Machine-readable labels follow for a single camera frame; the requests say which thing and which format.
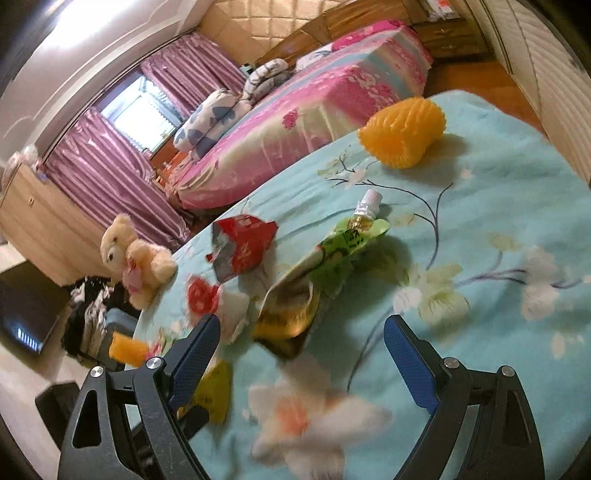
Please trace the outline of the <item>yellow wrapper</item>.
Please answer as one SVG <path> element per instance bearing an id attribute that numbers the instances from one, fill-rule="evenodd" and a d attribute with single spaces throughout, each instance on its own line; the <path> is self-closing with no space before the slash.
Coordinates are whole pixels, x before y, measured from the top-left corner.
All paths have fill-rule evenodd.
<path id="1" fill-rule="evenodd" d="M 193 407 L 201 407 L 209 415 L 209 422 L 222 425 L 228 415 L 231 393 L 231 365 L 223 360 L 213 359 L 204 376 L 190 397 L 190 400 L 176 410 L 178 420 L 185 417 Z"/>

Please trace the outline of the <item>red white wrapper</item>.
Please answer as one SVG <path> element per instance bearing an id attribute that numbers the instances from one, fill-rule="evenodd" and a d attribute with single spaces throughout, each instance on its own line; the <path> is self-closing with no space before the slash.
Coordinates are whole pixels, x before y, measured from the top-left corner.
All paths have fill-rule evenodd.
<path id="1" fill-rule="evenodd" d="M 235 342 L 249 323 L 249 296 L 229 291 L 221 284 L 211 284 L 200 276 L 190 276 L 186 288 L 188 322 L 195 326 L 208 314 L 214 314 L 221 324 L 221 343 Z"/>

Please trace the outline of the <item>green drink pouch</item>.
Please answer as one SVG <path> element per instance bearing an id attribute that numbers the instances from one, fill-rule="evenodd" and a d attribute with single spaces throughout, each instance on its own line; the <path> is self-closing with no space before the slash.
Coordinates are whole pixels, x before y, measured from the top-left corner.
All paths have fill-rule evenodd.
<path id="1" fill-rule="evenodd" d="M 252 339 L 283 361 L 297 358 L 367 248 L 390 223 L 379 217 L 383 196 L 369 189 L 348 218 L 270 287 Z"/>

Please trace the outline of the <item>red snack bag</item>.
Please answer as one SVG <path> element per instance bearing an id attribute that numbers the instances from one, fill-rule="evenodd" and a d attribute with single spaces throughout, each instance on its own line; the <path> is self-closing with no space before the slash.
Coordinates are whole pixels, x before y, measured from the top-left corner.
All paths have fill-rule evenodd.
<path id="1" fill-rule="evenodd" d="M 211 263 L 218 283 L 255 269 L 263 261 L 276 237 L 276 222 L 266 222 L 249 214 L 215 220 L 211 228 Z"/>

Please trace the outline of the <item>orange ribbed cup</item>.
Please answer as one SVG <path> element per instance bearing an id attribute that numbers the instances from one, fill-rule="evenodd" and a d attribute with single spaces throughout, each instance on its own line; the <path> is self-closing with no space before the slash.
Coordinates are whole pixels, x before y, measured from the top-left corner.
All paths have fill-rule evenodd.
<path id="1" fill-rule="evenodd" d="M 112 334 L 108 349 L 110 359 L 138 368 L 146 361 L 149 353 L 150 349 L 147 343 L 119 332 Z"/>

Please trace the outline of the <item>cream teddy bear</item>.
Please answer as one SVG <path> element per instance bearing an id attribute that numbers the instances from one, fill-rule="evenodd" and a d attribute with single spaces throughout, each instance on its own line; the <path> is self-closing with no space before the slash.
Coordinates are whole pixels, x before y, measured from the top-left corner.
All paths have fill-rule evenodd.
<path id="1" fill-rule="evenodd" d="M 118 214 L 105 230 L 100 257 L 112 278 L 120 281 L 137 310 L 150 307 L 158 290 L 176 274 L 169 249 L 140 239 L 131 218 Z"/>

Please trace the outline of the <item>teal floral bedsheet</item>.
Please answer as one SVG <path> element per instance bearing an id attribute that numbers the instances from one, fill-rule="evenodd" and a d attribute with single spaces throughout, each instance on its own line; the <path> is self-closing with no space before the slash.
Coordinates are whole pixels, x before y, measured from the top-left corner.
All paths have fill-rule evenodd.
<path id="1" fill-rule="evenodd" d="M 349 479 L 394 477 L 428 420 L 382 338 L 402 315 L 468 368 L 512 366 L 559 478 L 590 435 L 590 191 L 531 126 L 462 91 L 437 95 L 443 139 L 408 170 L 384 167 L 349 134 L 233 208 L 276 222 L 263 267 L 232 280 L 259 309 L 267 289 L 369 189 L 390 230 L 329 305 L 308 353 L 349 390 L 391 411 L 383 433 L 346 449 Z"/>

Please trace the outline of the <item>wooden wardrobe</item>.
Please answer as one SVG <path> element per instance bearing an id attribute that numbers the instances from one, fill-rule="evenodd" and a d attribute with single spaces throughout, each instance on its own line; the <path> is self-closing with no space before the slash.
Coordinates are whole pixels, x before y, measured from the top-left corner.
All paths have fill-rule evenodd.
<path id="1" fill-rule="evenodd" d="M 104 228 L 26 165 L 13 171 L 2 195 L 1 231 L 60 286 L 86 276 L 110 275 L 99 254 Z"/>

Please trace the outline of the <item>left pink curtain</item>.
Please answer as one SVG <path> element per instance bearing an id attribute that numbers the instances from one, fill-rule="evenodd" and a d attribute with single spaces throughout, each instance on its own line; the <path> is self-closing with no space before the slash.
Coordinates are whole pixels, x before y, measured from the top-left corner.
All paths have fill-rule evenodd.
<path id="1" fill-rule="evenodd" d="M 126 214 L 151 243 L 175 251 L 189 239 L 183 217 L 153 184 L 149 161 L 94 107 L 67 130 L 42 170 L 104 228 Z"/>

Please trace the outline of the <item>blue heart folded quilt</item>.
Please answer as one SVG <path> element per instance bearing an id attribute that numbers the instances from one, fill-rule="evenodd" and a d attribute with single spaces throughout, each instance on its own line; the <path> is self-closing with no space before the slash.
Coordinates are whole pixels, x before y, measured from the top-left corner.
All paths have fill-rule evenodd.
<path id="1" fill-rule="evenodd" d="M 175 133 L 173 146 L 200 160 L 221 137 L 252 110 L 249 100 L 219 89 L 211 93 Z"/>

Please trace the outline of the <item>right pink curtain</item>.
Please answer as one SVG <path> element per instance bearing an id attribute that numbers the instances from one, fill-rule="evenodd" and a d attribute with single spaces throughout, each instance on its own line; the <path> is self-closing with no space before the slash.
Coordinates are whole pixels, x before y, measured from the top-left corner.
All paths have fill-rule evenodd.
<path id="1" fill-rule="evenodd" d="M 242 91 L 245 75 L 217 44 L 197 32 L 183 35 L 146 57 L 142 74 L 187 118 L 213 91 Z"/>

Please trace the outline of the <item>pink floral bed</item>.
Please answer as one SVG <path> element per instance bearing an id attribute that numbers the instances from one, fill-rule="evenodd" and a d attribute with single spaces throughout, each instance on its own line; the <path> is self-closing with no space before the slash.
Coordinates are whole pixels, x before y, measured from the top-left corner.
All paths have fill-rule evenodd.
<path id="1" fill-rule="evenodd" d="M 165 184 L 168 200 L 186 210 L 221 208 L 370 116 L 424 92 L 433 59 L 407 25 L 332 52 L 332 43 L 297 60 L 276 87 L 204 158 L 184 153 Z"/>

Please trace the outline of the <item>grey white folded quilt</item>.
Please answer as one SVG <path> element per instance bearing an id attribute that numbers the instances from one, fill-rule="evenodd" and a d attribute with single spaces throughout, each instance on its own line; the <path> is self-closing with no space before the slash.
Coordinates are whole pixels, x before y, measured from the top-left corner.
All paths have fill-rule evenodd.
<path id="1" fill-rule="evenodd" d="M 270 94 L 273 89 L 286 83 L 290 76 L 287 61 L 280 58 L 267 61 L 257 67 L 246 79 L 242 98 L 254 105 Z"/>

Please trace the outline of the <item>wooden nightstand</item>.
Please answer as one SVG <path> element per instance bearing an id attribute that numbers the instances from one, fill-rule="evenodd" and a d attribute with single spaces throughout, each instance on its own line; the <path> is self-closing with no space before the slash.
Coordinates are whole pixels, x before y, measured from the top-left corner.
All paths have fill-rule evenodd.
<path id="1" fill-rule="evenodd" d="M 489 53 L 482 35 L 464 18 L 414 24 L 413 29 L 437 62 L 482 57 Z"/>

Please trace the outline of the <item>pink pillow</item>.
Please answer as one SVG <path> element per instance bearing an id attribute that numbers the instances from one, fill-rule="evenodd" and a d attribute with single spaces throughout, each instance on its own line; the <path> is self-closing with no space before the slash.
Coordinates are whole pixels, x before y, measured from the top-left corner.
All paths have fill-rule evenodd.
<path id="1" fill-rule="evenodd" d="M 360 28 L 351 33 L 339 37 L 339 39 L 332 42 L 332 52 L 337 52 L 349 45 L 356 44 L 363 39 L 366 39 L 374 34 L 384 31 L 397 31 L 405 27 L 405 23 L 399 20 L 380 20 L 369 26 Z"/>

